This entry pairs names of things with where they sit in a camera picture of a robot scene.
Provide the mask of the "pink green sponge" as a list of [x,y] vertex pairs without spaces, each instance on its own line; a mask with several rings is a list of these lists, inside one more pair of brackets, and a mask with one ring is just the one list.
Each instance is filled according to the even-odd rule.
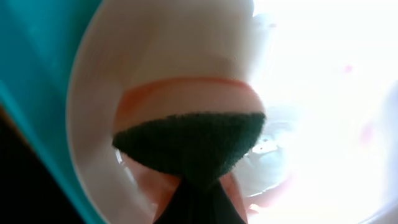
[[202,197],[256,145],[266,114],[242,81],[171,78],[128,91],[116,122],[113,146],[179,184],[186,179],[195,194],[192,221],[202,223]]

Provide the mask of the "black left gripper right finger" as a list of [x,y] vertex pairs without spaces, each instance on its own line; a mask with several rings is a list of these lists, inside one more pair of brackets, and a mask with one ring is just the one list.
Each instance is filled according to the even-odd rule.
[[218,180],[202,197],[201,222],[204,224],[245,224]]

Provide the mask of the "white plate with red stain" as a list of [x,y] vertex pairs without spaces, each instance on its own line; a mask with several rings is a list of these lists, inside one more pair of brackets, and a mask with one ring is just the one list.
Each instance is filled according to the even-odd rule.
[[154,223],[179,185],[116,149],[121,99],[247,83],[266,114],[221,183],[245,223],[397,222],[396,1],[104,1],[79,46],[68,147],[103,223]]

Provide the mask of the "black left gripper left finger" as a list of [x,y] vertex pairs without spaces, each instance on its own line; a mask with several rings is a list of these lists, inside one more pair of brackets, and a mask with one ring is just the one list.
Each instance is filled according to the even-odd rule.
[[192,186],[186,179],[182,179],[170,202],[154,224],[192,224],[194,196]]

